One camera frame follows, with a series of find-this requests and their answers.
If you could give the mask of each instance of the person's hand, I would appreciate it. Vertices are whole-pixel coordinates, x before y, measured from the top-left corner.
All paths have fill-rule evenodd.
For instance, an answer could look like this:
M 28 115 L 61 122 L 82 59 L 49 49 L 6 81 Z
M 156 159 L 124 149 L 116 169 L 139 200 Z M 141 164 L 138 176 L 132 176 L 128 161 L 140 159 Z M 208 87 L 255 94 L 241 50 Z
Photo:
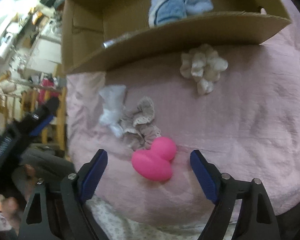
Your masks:
M 35 170 L 33 167 L 25 165 L 25 168 L 27 175 L 30 177 L 30 179 L 27 181 L 25 194 L 25 199 L 28 202 L 31 192 L 37 182 L 37 178 L 35 177 Z M 22 211 L 20 210 L 18 202 L 15 198 L 10 197 L 2 201 L 2 215 L 10 223 L 18 235 Z

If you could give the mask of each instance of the gray ruffled fabric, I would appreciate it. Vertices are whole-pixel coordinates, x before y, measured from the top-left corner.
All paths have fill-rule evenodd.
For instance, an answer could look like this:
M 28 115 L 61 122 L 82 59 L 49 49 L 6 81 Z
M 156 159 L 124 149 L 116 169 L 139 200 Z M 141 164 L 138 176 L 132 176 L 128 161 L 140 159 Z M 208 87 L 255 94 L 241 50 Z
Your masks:
M 151 98 L 143 97 L 136 109 L 125 111 L 119 125 L 123 129 L 123 140 L 134 151 L 150 149 L 155 138 L 161 137 L 161 131 L 152 124 L 154 103 Z

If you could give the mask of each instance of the pink toy head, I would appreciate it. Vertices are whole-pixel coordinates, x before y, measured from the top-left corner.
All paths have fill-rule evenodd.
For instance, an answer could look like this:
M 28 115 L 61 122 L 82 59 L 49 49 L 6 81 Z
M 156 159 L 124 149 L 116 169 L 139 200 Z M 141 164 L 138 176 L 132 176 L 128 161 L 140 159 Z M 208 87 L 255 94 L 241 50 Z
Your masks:
M 138 150 L 132 155 L 133 168 L 152 181 L 164 181 L 172 177 L 171 161 L 177 152 L 176 144 L 169 138 L 156 138 L 150 150 Z

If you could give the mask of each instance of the metal screw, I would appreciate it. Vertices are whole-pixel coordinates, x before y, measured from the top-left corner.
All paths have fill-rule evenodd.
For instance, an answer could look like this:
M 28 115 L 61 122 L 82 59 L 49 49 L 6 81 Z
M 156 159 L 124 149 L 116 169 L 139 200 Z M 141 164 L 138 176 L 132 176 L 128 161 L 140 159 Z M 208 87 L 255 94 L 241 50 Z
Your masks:
M 258 178 L 253 179 L 253 182 L 254 182 L 255 184 L 261 184 L 261 183 L 262 183 L 262 182 L 261 182 L 261 179 L 258 179 Z
M 37 184 L 38 184 L 38 185 L 41 185 L 43 182 L 44 182 L 43 179 L 39 179 L 38 182 L 37 182 Z
M 77 177 L 77 174 L 71 173 L 68 175 L 68 179 L 75 179 Z
M 223 179 L 230 179 L 230 178 L 231 178 L 230 174 L 228 174 L 228 173 L 222 173 L 222 174 L 221 174 L 221 177 L 222 177 Z

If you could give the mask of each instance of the bright light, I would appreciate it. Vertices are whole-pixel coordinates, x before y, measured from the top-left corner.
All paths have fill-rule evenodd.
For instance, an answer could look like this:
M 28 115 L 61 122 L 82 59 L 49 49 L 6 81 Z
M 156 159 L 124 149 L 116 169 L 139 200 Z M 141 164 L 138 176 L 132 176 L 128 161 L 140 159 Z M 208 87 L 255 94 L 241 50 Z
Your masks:
M 0 18 L 10 14 L 14 10 L 13 0 L 1 0 L 0 1 Z

